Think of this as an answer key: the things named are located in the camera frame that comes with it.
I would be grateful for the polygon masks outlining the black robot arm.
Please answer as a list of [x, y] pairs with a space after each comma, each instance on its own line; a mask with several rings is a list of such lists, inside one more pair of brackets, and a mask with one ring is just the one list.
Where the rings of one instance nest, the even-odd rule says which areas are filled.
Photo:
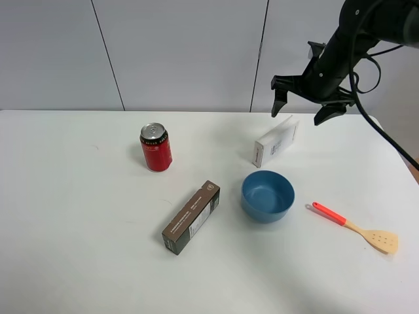
[[309, 42], [310, 62], [301, 75], [276, 75], [271, 81], [276, 116], [289, 92], [321, 105], [314, 124], [344, 115], [355, 104], [353, 92], [340, 84], [380, 41], [418, 47], [417, 1], [345, 1], [329, 42]]

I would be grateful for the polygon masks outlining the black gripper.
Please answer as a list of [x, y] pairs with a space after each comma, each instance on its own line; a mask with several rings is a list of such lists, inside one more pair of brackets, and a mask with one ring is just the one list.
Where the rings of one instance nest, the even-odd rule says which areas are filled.
[[296, 94], [323, 107], [314, 117], [318, 126], [346, 113], [346, 106], [354, 103], [352, 96], [340, 90], [341, 82], [348, 75], [347, 41], [329, 41], [327, 44], [308, 42], [309, 63], [301, 75], [275, 75], [271, 80], [274, 103], [271, 117], [275, 118], [287, 104], [287, 94]]

